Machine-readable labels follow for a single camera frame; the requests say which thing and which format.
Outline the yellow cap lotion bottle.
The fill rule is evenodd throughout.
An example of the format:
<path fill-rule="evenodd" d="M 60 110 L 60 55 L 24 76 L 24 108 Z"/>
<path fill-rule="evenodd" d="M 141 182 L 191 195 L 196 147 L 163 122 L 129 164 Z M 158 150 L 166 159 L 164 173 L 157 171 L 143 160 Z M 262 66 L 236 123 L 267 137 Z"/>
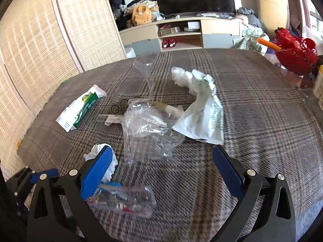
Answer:
<path fill-rule="evenodd" d="M 319 67 L 319 71 L 313 87 L 313 94 L 317 99 L 319 99 L 322 95 L 322 89 L 323 89 L 322 80 L 323 80 L 323 65 Z"/>

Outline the woven rattan screen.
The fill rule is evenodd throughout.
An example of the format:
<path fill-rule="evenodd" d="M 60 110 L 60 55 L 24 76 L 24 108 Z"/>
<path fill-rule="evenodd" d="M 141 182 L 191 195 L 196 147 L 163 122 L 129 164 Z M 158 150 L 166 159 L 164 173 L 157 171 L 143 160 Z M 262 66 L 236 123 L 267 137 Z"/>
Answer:
<path fill-rule="evenodd" d="M 1 0 L 1 168 L 67 79 L 125 59 L 109 0 Z"/>

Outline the cream tall cabinet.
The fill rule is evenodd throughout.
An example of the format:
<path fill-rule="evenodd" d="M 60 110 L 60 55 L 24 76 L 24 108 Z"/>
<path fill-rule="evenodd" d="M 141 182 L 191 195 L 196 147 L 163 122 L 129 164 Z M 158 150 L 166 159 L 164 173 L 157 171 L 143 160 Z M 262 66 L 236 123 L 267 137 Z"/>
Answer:
<path fill-rule="evenodd" d="M 279 27 L 288 28 L 288 0 L 257 0 L 257 3 L 258 18 L 265 25 L 269 37 L 273 38 Z"/>

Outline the silver blister pack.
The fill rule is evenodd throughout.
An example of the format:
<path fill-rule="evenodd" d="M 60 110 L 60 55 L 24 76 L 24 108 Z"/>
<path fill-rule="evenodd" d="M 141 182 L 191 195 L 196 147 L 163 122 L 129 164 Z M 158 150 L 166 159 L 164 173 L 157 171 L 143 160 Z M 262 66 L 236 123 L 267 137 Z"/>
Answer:
<path fill-rule="evenodd" d="M 99 209 L 138 217 L 151 217 L 157 205 L 149 186 L 127 187 L 100 184 L 87 202 Z"/>

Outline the white bubble plastic piece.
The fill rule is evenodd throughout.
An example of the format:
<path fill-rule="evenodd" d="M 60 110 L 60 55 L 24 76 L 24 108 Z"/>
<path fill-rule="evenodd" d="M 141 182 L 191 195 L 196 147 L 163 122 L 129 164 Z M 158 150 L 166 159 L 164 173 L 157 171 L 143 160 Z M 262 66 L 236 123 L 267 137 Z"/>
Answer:
<path fill-rule="evenodd" d="M 180 87 L 191 88 L 193 74 L 189 71 L 185 71 L 180 67 L 172 67 L 171 69 L 172 79 L 174 83 Z"/>

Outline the crumpled white tissue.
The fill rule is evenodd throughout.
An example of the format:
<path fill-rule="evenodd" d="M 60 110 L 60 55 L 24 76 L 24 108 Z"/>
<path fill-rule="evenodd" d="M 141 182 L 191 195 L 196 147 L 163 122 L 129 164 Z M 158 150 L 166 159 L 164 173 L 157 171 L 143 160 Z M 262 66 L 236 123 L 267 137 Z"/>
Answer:
<path fill-rule="evenodd" d="M 105 147 L 108 146 L 110 149 L 112 148 L 109 144 L 103 143 L 103 144 L 95 144 L 92 147 L 92 150 L 90 151 L 90 153 L 86 153 L 83 155 L 85 161 L 89 160 L 89 159 L 94 159 L 96 157 L 96 155 Z M 108 165 L 108 168 L 103 176 L 103 178 L 101 179 L 101 181 L 103 183 L 110 183 L 111 182 L 111 178 L 112 175 L 114 174 L 115 171 L 115 167 L 118 165 L 118 161 L 117 158 L 115 156 L 114 151 L 112 150 L 112 162 Z"/>

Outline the cream tv cabinet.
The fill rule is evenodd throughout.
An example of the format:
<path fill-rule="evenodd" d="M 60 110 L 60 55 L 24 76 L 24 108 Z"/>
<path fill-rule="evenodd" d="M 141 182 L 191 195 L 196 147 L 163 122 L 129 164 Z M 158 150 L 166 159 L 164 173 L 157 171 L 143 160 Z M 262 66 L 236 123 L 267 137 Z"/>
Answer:
<path fill-rule="evenodd" d="M 125 48 L 136 55 L 162 51 L 233 48 L 242 36 L 242 20 L 207 17 L 151 22 L 120 31 Z"/>

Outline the grey plaid table cloth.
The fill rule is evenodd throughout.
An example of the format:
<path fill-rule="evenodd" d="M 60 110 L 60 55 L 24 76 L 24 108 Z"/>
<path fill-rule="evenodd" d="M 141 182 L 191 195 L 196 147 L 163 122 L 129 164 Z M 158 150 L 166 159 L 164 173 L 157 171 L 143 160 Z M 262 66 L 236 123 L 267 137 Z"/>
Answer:
<path fill-rule="evenodd" d="M 155 100 L 187 108 L 195 98 L 174 84 L 172 67 L 211 75 L 224 109 L 224 149 L 263 176 L 284 174 L 292 195 L 300 238 L 322 208 L 322 133 L 300 96 L 280 71 L 254 51 L 196 49 L 139 57 L 151 65 Z M 93 85 L 107 93 L 75 130 L 66 132 L 59 115 Z M 212 161 L 210 144 L 186 139 L 174 162 L 125 164 L 123 130 L 96 121 L 123 98 L 146 96 L 148 86 L 130 59 L 105 65 L 63 82 L 38 114 L 18 149 L 37 171 L 65 174 L 84 163 L 95 144 L 109 144 L 118 160 L 113 180 L 150 186 L 157 205 L 150 218 L 95 210 L 110 236 L 122 241 L 209 241 L 235 207 Z"/>

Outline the small round wheels pack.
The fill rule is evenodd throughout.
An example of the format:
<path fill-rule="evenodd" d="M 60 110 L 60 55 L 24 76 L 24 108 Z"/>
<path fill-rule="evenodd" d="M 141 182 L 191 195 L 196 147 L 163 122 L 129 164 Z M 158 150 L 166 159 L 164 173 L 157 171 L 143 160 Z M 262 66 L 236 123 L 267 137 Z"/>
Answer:
<path fill-rule="evenodd" d="M 123 98 L 118 102 L 115 102 L 109 107 L 109 114 L 112 115 L 124 115 L 129 106 L 129 99 Z"/>

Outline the floral cloth pile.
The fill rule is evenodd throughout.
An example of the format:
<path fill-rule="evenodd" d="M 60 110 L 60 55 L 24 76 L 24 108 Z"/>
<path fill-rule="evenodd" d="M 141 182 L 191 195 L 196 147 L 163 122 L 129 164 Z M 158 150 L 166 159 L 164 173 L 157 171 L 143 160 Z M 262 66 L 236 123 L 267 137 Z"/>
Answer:
<path fill-rule="evenodd" d="M 233 40 L 234 48 L 239 50 L 252 50 L 259 52 L 263 56 L 268 50 L 268 47 L 257 42 L 258 38 L 269 41 L 269 36 L 258 27 L 248 27 L 242 30 L 241 38 Z"/>

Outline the red plastic basket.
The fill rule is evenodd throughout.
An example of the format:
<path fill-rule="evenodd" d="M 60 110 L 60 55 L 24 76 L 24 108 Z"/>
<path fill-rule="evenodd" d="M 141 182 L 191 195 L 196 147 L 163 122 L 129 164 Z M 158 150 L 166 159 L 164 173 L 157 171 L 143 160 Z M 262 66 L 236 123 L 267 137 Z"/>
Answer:
<path fill-rule="evenodd" d="M 307 75 L 316 67 L 318 53 L 310 38 L 296 37 L 289 30 L 275 30 L 274 43 L 281 48 L 276 56 L 281 65 L 296 75 Z"/>

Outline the yellow brown bag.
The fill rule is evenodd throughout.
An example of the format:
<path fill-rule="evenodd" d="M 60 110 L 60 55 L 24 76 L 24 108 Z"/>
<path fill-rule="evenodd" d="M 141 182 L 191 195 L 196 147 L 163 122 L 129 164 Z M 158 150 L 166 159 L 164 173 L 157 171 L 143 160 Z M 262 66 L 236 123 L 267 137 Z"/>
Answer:
<path fill-rule="evenodd" d="M 152 12 L 146 5 L 137 5 L 132 12 L 134 26 L 149 24 L 152 22 Z"/>

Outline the pink curtain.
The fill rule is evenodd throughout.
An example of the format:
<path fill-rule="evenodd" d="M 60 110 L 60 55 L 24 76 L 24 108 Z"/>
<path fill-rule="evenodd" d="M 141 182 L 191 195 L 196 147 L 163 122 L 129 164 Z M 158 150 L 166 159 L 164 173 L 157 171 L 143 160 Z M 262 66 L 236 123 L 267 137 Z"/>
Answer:
<path fill-rule="evenodd" d="M 288 8 L 293 28 L 305 31 L 311 27 L 307 0 L 288 0 Z"/>

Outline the orange foam stick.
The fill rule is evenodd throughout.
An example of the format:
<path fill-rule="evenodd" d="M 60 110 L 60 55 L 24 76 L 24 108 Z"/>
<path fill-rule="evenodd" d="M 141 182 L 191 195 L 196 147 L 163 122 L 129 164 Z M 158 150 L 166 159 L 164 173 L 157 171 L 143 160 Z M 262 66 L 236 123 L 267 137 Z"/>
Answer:
<path fill-rule="evenodd" d="M 259 38 L 257 39 L 257 42 L 258 42 L 259 44 L 261 44 L 261 45 L 267 46 L 268 48 L 270 48 L 270 49 L 274 50 L 275 52 L 277 52 L 277 51 L 281 51 L 281 50 L 282 50 L 282 48 L 281 48 L 280 46 L 278 46 L 278 45 L 276 45 L 276 44 L 274 44 L 274 43 L 272 43 L 272 42 L 270 42 L 270 41 L 266 41 L 265 39 L 263 39 L 263 38 L 261 38 L 261 37 L 259 37 Z"/>

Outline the clear plastic bag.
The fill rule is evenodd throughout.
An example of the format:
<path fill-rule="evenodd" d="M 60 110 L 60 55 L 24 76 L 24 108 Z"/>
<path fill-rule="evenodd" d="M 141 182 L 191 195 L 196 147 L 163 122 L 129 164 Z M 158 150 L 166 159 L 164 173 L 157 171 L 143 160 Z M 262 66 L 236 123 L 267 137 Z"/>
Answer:
<path fill-rule="evenodd" d="M 148 96 L 130 99 L 123 115 L 124 160 L 127 164 L 174 162 L 172 151 L 185 139 L 183 134 L 172 129 L 179 117 L 170 116 L 152 105 L 155 82 L 151 65 L 136 60 L 133 66 L 145 78 Z"/>

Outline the green white paper carton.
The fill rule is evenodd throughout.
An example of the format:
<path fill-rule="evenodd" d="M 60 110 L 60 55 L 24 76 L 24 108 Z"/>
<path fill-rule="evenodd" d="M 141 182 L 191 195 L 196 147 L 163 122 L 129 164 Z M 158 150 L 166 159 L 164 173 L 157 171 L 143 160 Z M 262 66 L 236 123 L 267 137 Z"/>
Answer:
<path fill-rule="evenodd" d="M 66 131 L 75 130 L 81 119 L 86 115 L 95 102 L 106 97 L 107 93 L 93 85 L 88 91 L 75 99 L 56 119 L 56 122 Z"/>

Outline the dotted white plastic wrapper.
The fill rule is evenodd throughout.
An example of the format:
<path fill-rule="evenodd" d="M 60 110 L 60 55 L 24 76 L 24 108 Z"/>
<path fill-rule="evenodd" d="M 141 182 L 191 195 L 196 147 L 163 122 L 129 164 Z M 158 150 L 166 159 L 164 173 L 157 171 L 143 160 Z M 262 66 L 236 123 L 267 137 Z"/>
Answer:
<path fill-rule="evenodd" d="M 106 126 L 110 126 L 113 123 L 123 123 L 122 115 L 100 114 L 97 116 L 97 122 L 104 123 Z"/>

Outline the cream tube wrapper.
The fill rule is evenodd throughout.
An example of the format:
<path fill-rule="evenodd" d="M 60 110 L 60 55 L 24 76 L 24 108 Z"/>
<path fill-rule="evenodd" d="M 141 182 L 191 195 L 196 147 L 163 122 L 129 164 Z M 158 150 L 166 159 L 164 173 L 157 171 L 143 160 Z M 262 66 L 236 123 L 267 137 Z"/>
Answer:
<path fill-rule="evenodd" d="M 165 103 L 162 103 L 162 102 L 157 102 L 157 101 L 153 101 L 152 105 L 156 109 L 158 109 L 160 111 L 163 111 L 166 114 L 168 114 L 170 116 L 173 116 L 173 117 L 180 117 L 184 113 L 181 106 L 176 108 L 176 107 L 174 107 L 172 105 L 168 105 L 168 104 L 165 104 Z"/>

